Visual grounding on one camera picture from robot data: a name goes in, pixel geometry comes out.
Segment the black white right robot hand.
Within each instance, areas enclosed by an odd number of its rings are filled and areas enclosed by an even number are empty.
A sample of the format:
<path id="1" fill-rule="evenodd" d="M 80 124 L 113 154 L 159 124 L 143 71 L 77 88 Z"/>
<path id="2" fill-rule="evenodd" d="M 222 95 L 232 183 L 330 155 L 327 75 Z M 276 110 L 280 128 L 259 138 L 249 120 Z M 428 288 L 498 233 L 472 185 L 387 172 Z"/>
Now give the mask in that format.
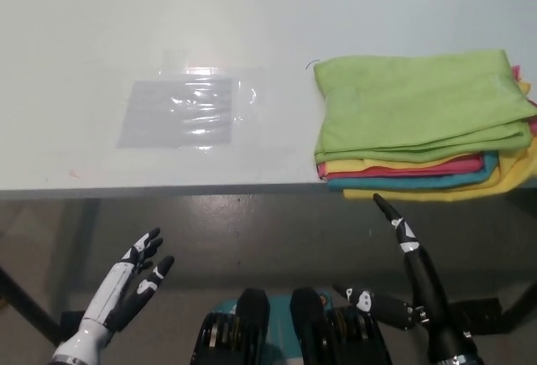
<path id="1" fill-rule="evenodd" d="M 428 333 L 427 357 L 431 364 L 468 364 L 477 360 L 477 348 L 454 320 L 446 293 L 430 255 L 409 223 L 380 194 L 378 208 L 395 230 L 414 303 L 379 294 L 372 289 L 335 284 L 333 289 L 360 313 L 406 331 L 421 324 Z"/>

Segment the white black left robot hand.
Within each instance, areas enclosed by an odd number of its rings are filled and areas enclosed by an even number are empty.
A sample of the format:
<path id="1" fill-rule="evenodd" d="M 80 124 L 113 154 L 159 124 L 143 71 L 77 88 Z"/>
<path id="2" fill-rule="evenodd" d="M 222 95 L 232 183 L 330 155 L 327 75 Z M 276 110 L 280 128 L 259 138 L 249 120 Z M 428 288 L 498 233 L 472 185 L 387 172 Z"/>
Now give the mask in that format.
<path id="1" fill-rule="evenodd" d="M 174 264 L 168 255 L 150 260 L 162 245 L 157 227 L 144 233 L 109 270 L 83 316 L 110 332 L 122 331 L 148 304 Z"/>

